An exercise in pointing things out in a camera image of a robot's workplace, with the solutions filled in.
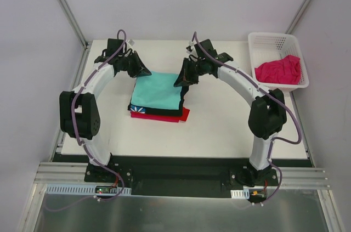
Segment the teal t shirt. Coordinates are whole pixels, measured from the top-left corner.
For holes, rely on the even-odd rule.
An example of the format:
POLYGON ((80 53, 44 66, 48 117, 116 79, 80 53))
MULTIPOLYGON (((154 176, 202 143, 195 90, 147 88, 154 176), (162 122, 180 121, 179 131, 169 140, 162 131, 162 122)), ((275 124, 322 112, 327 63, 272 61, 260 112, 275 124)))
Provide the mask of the teal t shirt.
POLYGON ((181 87, 174 87, 178 78, 174 73, 153 71, 150 76, 138 77, 133 89, 131 104, 153 109, 178 110, 181 87))

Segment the red t shirt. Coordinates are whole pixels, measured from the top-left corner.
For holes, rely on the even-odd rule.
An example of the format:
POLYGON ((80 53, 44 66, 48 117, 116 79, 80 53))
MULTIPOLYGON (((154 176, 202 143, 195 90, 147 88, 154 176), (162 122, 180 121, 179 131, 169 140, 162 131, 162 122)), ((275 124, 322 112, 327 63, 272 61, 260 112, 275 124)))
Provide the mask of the red t shirt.
POLYGON ((187 108, 183 108, 183 114, 181 116, 161 116, 161 115, 149 115, 142 112, 131 111, 132 118, 140 118, 145 120, 155 120, 155 121, 163 121, 163 122, 186 122, 188 116, 190 114, 190 110, 187 108))

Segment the black t shirt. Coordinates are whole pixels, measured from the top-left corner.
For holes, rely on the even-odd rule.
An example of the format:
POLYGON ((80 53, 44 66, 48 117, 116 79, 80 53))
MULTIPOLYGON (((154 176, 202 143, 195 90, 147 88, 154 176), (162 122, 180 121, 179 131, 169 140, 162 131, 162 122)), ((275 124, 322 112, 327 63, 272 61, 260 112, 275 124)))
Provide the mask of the black t shirt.
POLYGON ((128 104, 129 111, 142 112, 149 115, 161 115, 161 116, 181 116, 183 114, 184 107, 184 97, 186 93, 189 91, 189 87, 181 87, 182 91, 180 93, 181 101, 179 104, 178 110, 164 110, 164 109, 153 109, 149 107, 138 107, 131 104, 131 100, 128 104))

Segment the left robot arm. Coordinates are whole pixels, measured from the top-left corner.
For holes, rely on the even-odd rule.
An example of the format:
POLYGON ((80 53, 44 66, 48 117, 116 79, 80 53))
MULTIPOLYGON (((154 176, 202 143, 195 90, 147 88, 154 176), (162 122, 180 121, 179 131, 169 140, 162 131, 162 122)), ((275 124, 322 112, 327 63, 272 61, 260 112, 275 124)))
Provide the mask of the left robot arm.
POLYGON ((125 71, 131 78, 151 75, 133 45, 130 39, 109 38, 107 48, 95 59, 85 81, 59 96, 61 130, 84 148, 90 164, 98 166, 97 176, 104 182, 115 178, 116 169, 109 164, 111 153, 104 148, 99 133, 101 119, 97 99, 119 72, 125 71))

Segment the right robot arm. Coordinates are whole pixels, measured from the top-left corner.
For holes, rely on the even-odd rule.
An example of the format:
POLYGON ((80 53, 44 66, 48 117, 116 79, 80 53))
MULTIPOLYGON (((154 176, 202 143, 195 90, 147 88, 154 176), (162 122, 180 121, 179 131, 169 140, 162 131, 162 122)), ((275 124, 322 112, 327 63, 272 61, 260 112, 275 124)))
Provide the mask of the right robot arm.
POLYGON ((184 58, 174 87, 198 84, 202 75, 213 75, 239 93, 250 106, 248 126, 252 134, 253 148, 247 166, 235 175, 236 181, 253 187, 265 181, 271 170, 270 154, 273 138, 286 123, 286 111, 272 100, 284 101, 282 91, 260 92, 252 84, 252 77, 244 72, 228 53, 217 53, 209 39, 199 43, 190 42, 188 57, 184 58))

